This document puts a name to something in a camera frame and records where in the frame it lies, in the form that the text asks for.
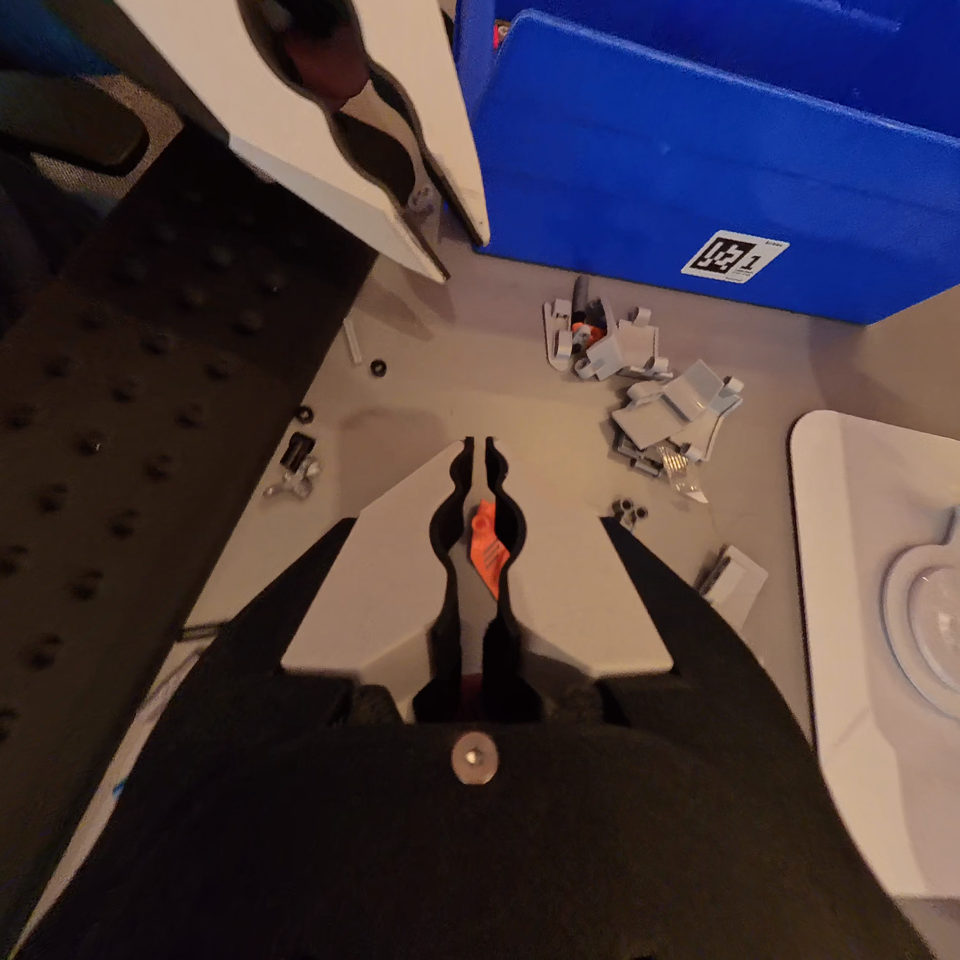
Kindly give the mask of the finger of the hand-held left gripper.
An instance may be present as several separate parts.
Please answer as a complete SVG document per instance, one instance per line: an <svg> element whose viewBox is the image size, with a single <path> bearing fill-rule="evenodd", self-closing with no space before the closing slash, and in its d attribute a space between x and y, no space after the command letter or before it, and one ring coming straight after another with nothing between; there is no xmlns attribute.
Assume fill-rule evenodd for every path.
<svg viewBox="0 0 960 960"><path fill-rule="evenodd" d="M371 72L404 105L424 169L474 246L491 227L481 166L454 63L447 21L434 1L354 1Z"/></svg>
<svg viewBox="0 0 960 960"><path fill-rule="evenodd" d="M240 159L379 254L445 283L398 202L341 149L326 107L260 54L234 1L121 1L119 8L210 111Z"/></svg>

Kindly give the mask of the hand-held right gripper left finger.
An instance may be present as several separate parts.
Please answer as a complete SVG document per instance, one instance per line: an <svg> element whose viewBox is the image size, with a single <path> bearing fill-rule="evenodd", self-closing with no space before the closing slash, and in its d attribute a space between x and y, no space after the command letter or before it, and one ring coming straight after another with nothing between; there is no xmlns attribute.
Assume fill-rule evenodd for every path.
<svg viewBox="0 0 960 960"><path fill-rule="evenodd" d="M474 438L455 440L361 510L281 659L291 675L387 690L407 720L458 712L462 624L451 551Z"/></svg>

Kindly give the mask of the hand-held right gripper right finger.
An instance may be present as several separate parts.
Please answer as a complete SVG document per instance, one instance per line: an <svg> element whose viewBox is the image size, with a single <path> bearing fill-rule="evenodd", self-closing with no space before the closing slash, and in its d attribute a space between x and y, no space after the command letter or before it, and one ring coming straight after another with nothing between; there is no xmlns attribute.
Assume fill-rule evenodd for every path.
<svg viewBox="0 0 960 960"><path fill-rule="evenodd" d="M606 683L670 673L673 657L596 512L485 441L491 521L506 555L484 635L497 722L608 722Z"/></svg>

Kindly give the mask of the orange wedge plate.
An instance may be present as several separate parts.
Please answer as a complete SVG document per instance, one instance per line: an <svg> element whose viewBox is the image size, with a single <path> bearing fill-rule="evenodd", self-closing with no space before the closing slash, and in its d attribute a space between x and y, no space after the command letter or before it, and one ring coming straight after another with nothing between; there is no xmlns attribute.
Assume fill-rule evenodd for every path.
<svg viewBox="0 0 960 960"><path fill-rule="evenodd" d="M492 598L498 601L500 576L510 553L498 537L496 519L496 503L482 499L470 521L469 559Z"/></svg>

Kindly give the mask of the person's left hand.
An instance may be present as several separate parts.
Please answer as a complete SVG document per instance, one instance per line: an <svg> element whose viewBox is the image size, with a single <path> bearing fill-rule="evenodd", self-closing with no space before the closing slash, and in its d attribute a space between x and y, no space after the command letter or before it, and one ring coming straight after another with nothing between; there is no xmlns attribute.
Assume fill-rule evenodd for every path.
<svg viewBox="0 0 960 960"><path fill-rule="evenodd" d="M324 36L288 30L283 45L302 85L333 113L361 94L370 81L363 45L349 23Z"/></svg>

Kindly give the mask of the grey block panel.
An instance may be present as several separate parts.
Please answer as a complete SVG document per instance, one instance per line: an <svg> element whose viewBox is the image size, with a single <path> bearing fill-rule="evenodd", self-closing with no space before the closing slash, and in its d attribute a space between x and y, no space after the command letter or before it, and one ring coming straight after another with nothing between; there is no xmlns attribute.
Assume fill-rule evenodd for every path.
<svg viewBox="0 0 960 960"><path fill-rule="evenodd" d="M725 545L702 576L698 593L739 634L756 605L769 574L732 544Z"/></svg>

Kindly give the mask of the clear bag of small parts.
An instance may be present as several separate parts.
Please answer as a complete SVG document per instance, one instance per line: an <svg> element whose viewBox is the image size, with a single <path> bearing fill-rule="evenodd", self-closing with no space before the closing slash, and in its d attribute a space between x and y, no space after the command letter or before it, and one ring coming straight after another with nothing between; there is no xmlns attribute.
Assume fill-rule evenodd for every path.
<svg viewBox="0 0 960 960"><path fill-rule="evenodd" d="M710 503L699 480L698 464L668 443L654 447L662 470L677 494L702 505Z"/></svg>

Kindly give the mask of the light grey hinged panel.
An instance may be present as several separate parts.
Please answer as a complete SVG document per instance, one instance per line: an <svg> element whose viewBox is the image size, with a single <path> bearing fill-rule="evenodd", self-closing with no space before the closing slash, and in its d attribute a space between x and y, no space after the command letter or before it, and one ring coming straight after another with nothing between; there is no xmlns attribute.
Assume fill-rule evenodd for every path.
<svg viewBox="0 0 960 960"><path fill-rule="evenodd" d="M582 380L620 377L666 382L674 373L659 344L660 330L652 322L652 311L637 306L626 318L606 322L606 335L587 348L573 371Z"/></svg>
<svg viewBox="0 0 960 960"><path fill-rule="evenodd" d="M703 361L666 382L635 381L610 415L614 444L626 436L656 462L654 447L668 444L697 464L708 463L724 422L742 405L743 390L740 379L721 377Z"/></svg>

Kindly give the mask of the person's blue clothing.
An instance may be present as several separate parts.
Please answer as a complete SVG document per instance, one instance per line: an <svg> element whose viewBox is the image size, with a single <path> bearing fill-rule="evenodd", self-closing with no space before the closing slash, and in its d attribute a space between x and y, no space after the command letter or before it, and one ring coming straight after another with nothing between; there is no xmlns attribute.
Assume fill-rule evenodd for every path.
<svg viewBox="0 0 960 960"><path fill-rule="evenodd" d="M2 67L54 76L75 76L88 51L43 2L1 2Z"/></svg>

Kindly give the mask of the blue storage bin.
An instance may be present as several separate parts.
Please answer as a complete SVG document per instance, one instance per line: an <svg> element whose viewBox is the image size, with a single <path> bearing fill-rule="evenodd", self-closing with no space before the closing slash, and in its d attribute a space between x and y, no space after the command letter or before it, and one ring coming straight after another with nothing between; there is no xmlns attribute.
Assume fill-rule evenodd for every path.
<svg viewBox="0 0 960 960"><path fill-rule="evenodd" d="M479 254L871 325L958 285L957 1L458 2Z"/></svg>

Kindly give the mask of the light grey flat panel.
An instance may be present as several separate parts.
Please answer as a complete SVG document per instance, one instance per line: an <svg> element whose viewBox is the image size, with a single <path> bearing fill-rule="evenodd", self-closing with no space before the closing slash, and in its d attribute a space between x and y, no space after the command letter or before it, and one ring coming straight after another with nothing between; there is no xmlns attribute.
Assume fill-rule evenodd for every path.
<svg viewBox="0 0 960 960"><path fill-rule="evenodd" d="M547 362L553 370L566 373L570 370L573 349L571 300L546 301L542 306L542 322Z"/></svg>

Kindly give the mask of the grey panel with black curve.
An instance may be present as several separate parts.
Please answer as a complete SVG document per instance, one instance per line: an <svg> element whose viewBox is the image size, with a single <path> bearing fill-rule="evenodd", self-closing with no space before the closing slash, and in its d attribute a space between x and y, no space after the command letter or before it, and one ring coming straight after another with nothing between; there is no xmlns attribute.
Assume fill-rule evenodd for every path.
<svg viewBox="0 0 960 960"><path fill-rule="evenodd" d="M581 273L574 281L571 299L571 327L589 325L599 330L607 329L606 310L598 298L590 297L590 277Z"/></svg>

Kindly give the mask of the black studded mat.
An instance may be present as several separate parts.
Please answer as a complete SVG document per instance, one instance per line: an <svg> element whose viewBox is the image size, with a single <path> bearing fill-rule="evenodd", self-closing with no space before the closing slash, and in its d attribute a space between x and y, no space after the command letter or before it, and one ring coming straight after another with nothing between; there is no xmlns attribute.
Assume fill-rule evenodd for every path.
<svg viewBox="0 0 960 960"><path fill-rule="evenodd" d="M188 126L2 341L3 955L376 259Z"/></svg>

